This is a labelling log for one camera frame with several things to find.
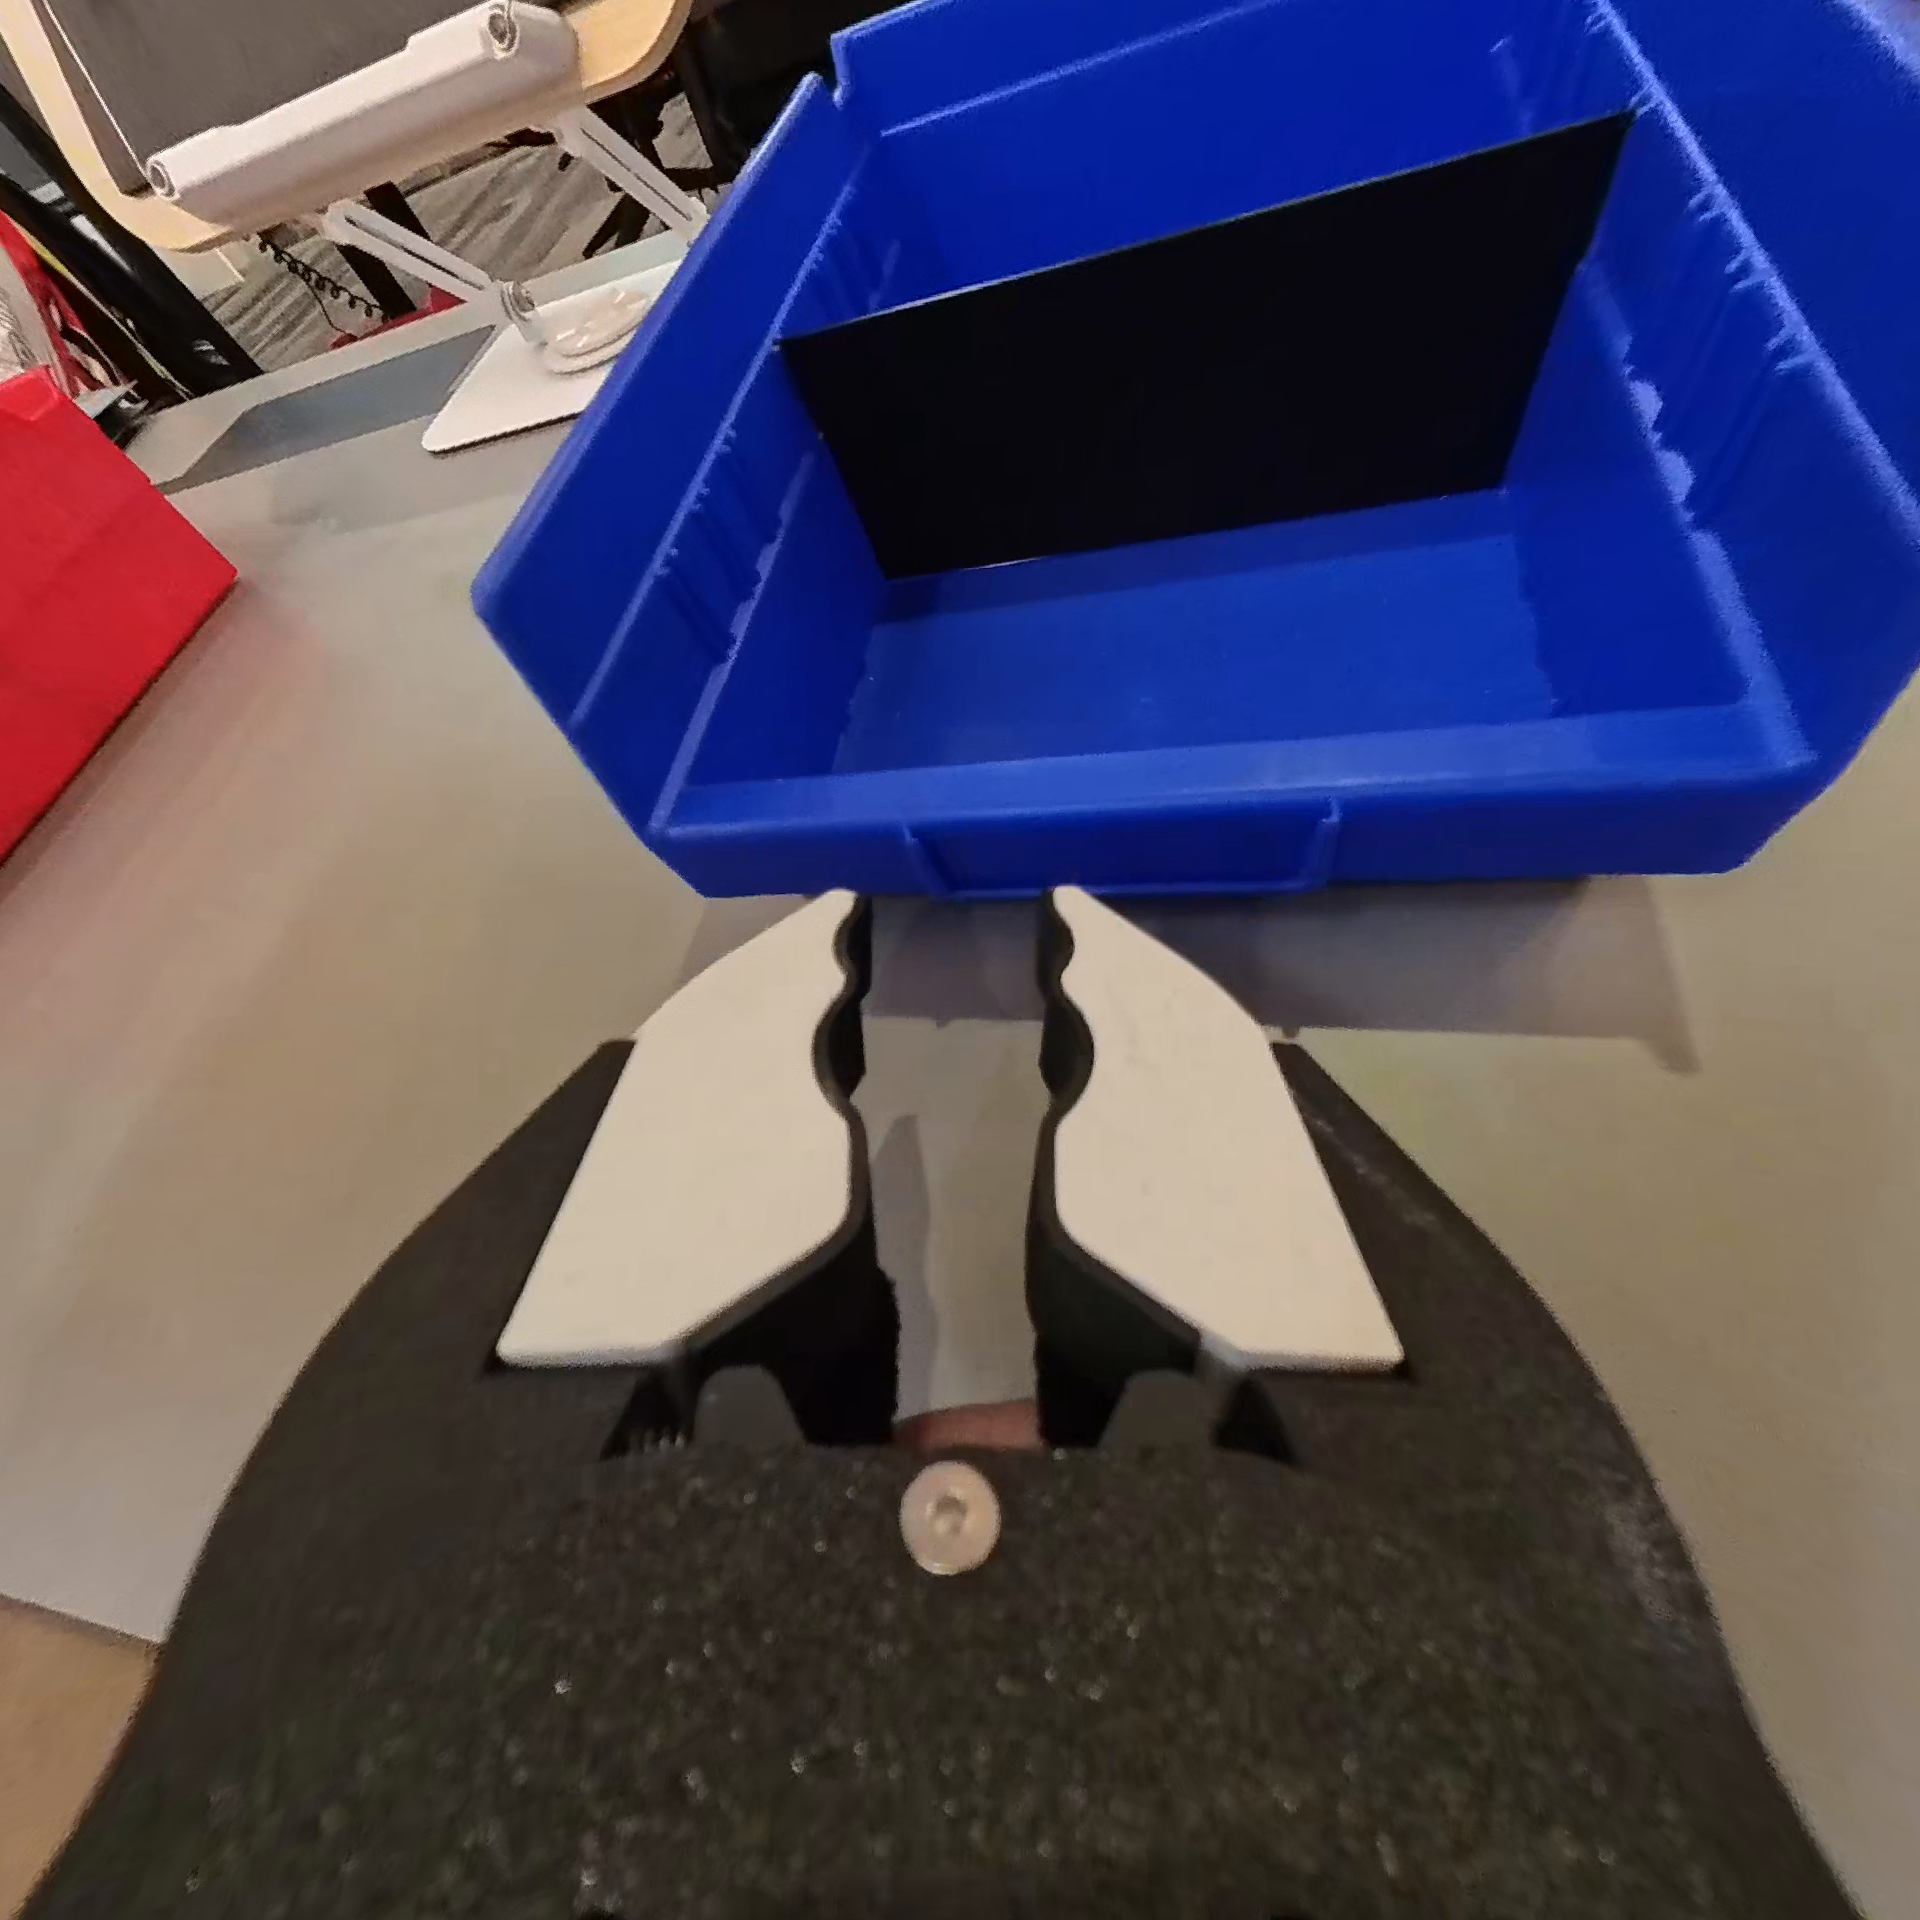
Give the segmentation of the black bin divider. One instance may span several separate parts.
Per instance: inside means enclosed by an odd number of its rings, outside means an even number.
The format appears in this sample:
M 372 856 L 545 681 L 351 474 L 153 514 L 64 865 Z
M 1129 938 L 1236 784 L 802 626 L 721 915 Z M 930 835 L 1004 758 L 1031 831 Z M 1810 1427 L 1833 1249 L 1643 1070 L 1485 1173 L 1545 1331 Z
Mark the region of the black bin divider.
M 1633 112 L 788 335 L 913 581 L 1498 489 Z

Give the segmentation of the red storage bin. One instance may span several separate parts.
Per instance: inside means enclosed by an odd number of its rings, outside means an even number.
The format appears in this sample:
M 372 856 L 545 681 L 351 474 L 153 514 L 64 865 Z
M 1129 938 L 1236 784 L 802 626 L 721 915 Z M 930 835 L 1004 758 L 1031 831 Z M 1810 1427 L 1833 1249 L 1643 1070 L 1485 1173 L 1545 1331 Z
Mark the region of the red storage bin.
M 3 386 L 3 856 L 237 581 L 81 405 L 67 347 Z

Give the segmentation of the person's beige trousers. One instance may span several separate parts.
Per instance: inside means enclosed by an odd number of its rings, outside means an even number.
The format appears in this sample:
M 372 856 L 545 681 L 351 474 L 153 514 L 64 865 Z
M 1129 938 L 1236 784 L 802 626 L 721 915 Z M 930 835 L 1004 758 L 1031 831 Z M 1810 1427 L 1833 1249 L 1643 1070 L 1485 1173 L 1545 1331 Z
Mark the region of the person's beige trousers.
M 19 1915 L 127 1739 L 157 1646 L 3 1601 L 3 1915 Z

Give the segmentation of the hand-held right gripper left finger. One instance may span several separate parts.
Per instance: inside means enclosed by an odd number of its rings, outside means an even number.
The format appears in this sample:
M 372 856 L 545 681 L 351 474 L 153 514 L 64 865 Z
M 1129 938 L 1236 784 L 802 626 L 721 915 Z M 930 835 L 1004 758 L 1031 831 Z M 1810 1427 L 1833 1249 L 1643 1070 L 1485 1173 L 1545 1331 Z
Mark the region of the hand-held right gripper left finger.
M 642 1023 L 499 1335 L 500 1366 L 685 1360 L 856 1224 L 856 1128 L 826 1033 L 858 1007 L 861 909 L 804 903 Z

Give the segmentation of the grey desk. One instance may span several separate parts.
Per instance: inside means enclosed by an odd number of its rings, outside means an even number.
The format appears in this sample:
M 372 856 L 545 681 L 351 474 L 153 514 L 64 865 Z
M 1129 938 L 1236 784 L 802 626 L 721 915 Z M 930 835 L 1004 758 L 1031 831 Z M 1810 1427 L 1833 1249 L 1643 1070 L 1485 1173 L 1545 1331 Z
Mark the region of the grey desk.
M 210 474 L 241 568 L 4 865 L 4 1595 L 157 1639 L 363 1277 L 788 910 L 697 899 L 479 632 L 553 434 Z M 1723 879 L 1129 903 L 1503 1242 L 1740 1634 L 1916 1605 L 1916 688 Z

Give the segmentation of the blue storage bin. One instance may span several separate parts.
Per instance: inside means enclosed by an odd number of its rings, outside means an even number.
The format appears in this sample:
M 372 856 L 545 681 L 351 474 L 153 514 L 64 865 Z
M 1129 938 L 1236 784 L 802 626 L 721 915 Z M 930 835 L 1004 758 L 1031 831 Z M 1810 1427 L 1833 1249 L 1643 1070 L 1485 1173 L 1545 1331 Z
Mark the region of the blue storage bin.
M 1916 6 L 915 6 L 471 605 L 704 897 L 1723 873 L 1916 677 Z M 892 581 L 780 358 L 1633 112 L 1500 487 Z

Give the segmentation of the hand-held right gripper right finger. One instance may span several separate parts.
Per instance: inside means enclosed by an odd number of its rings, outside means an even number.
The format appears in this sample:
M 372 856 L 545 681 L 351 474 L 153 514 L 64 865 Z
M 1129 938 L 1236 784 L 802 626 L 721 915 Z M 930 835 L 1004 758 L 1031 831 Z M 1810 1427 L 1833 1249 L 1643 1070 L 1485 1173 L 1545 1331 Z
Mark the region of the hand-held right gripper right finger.
M 1076 886 L 1040 929 L 1027 1307 L 1076 1375 L 1395 1375 L 1403 1344 L 1259 1023 Z

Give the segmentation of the book stand with black board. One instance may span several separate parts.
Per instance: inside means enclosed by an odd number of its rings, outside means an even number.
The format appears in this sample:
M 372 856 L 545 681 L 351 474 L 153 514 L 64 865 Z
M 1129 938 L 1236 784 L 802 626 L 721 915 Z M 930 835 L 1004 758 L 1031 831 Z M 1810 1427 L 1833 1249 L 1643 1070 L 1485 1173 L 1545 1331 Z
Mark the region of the book stand with black board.
M 123 128 L 56 6 L 4 3 L 4 48 L 56 145 L 43 168 L 95 233 L 194 255 L 312 222 L 338 251 L 408 273 L 491 326 L 423 432 L 423 450 L 447 455 L 577 419 L 668 267 L 540 305 L 522 281 L 493 279 L 378 211 L 372 187 L 509 136 L 541 136 L 688 250 L 707 207 L 592 110 L 649 81 L 685 22 L 688 6 L 463 6 L 323 85 L 256 83 L 267 103 L 249 117 L 194 109 L 194 128 L 169 143 Z

